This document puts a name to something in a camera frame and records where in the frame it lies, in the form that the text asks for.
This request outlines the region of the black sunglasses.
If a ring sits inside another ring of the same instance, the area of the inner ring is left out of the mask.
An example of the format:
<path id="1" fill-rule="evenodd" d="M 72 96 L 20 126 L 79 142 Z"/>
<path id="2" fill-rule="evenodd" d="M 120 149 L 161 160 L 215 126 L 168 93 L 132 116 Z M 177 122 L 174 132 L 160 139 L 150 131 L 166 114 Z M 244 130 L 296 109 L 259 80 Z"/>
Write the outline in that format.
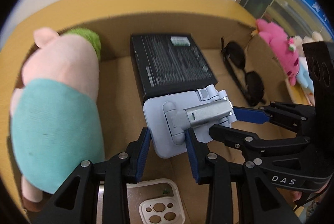
<path id="1" fill-rule="evenodd" d="M 221 55 L 223 63 L 250 107 L 265 104 L 265 87 L 262 78 L 256 71 L 246 70 L 245 51 L 236 41 L 225 43 L 221 38 Z"/>

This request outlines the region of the white phone case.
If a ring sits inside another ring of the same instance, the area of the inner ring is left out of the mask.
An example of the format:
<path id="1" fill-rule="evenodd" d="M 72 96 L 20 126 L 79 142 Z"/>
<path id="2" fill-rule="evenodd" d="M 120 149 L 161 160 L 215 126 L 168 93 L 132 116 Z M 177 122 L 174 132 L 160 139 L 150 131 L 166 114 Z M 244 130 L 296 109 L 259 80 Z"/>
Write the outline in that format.
<path id="1" fill-rule="evenodd" d="M 180 193 L 170 179 L 146 180 L 127 185 L 131 223 L 185 223 Z"/>

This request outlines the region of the grey folding phone stand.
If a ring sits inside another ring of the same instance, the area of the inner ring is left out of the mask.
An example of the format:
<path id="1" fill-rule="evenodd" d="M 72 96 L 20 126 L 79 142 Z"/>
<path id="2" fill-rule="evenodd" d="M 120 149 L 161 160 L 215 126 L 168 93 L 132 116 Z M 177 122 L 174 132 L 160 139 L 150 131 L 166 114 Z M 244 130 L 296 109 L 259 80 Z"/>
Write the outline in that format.
<path id="1" fill-rule="evenodd" d="M 231 127 L 237 120 L 226 91 L 218 91 L 213 84 L 197 91 L 148 99 L 143 112 L 154 150 L 161 158 L 186 152 L 185 131 L 189 128 L 197 140 L 209 143 L 211 126 Z"/>

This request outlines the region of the pig plush teal shirt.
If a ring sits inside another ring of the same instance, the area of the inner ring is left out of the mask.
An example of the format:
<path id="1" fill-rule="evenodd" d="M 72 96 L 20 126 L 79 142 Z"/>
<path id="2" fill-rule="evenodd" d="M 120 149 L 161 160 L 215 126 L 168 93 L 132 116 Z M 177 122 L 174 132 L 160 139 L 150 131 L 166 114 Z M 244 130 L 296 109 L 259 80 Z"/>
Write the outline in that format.
<path id="1" fill-rule="evenodd" d="M 33 33 L 37 49 L 21 69 L 10 104 L 10 135 L 21 174 L 22 203 L 39 212 L 84 160 L 105 159 L 97 97 L 101 42 L 97 33 L 49 27 Z"/>

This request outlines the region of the black product box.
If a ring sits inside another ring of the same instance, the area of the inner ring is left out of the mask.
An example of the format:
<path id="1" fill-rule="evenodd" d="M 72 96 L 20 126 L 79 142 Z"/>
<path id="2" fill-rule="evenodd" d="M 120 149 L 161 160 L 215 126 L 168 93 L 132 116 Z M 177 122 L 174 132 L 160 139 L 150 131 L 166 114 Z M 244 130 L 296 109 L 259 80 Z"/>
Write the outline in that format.
<path id="1" fill-rule="evenodd" d="M 130 55 L 141 102 L 217 84 L 190 34 L 132 34 Z"/>

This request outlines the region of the light blue plush toy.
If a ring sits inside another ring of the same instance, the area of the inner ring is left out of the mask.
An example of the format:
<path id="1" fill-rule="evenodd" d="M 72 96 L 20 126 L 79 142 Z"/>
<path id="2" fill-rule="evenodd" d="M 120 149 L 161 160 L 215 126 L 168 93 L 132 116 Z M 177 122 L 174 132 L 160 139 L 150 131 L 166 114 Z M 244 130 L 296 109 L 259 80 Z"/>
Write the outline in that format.
<path id="1" fill-rule="evenodd" d="M 314 94 L 313 81 L 309 75 L 306 58 L 299 57 L 298 59 L 299 59 L 300 69 L 298 74 L 296 75 L 296 80 L 307 93 Z"/>

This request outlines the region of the pink plush toy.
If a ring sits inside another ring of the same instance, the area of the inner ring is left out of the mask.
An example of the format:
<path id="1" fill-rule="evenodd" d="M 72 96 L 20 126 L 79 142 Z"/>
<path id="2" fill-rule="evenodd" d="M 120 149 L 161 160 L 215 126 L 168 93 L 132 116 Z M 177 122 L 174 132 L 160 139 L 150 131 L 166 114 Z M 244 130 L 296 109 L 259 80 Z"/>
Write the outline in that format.
<path id="1" fill-rule="evenodd" d="M 259 31 L 259 36 L 272 49 L 272 52 L 284 69 L 290 85 L 294 86 L 297 82 L 296 76 L 300 70 L 299 56 L 294 40 L 275 22 L 257 19 L 255 23 Z"/>

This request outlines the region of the cream plush toy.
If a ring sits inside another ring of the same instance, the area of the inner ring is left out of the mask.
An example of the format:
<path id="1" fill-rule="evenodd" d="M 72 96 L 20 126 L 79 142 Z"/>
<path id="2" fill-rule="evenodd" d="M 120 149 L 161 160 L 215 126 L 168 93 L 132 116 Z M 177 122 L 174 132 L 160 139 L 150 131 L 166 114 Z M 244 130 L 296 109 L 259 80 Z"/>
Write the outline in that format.
<path id="1" fill-rule="evenodd" d="M 301 38 L 300 36 L 295 36 L 293 37 L 294 40 L 294 44 L 296 46 L 298 55 L 300 57 L 304 57 L 304 50 L 302 45 L 306 44 L 306 43 L 313 43 L 313 42 L 319 42 L 319 41 L 323 41 L 323 37 L 320 33 L 314 31 L 311 35 L 311 37 L 305 36 L 304 38 Z"/>

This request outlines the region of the brown cardboard box tray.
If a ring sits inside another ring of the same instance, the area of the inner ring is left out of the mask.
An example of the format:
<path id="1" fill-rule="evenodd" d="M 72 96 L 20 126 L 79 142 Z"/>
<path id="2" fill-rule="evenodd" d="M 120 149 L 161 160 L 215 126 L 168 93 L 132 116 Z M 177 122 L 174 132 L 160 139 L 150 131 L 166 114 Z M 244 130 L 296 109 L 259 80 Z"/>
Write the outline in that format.
<path id="1" fill-rule="evenodd" d="M 96 20 L 75 20 L 54 13 L 35 14 L 19 24 L 1 51 L 1 179 L 20 212 L 24 211 L 20 190 L 20 171 L 10 142 L 9 107 L 14 88 L 22 85 L 20 70 L 35 50 L 33 31 L 50 27 L 63 32 L 71 27 L 86 27 L 101 39 L 100 89 L 97 100 L 107 157 L 125 149 L 138 138 L 145 126 L 142 100 L 138 93 L 130 57 L 130 37 L 135 33 L 189 33 L 200 47 L 217 79 L 232 103 L 246 101 L 228 74 L 221 56 L 221 43 L 236 41 L 245 48 L 246 69 L 261 76 L 267 101 L 290 103 L 285 73 L 271 49 L 255 34 L 255 19 L 241 15 L 195 13 L 142 13 Z"/>

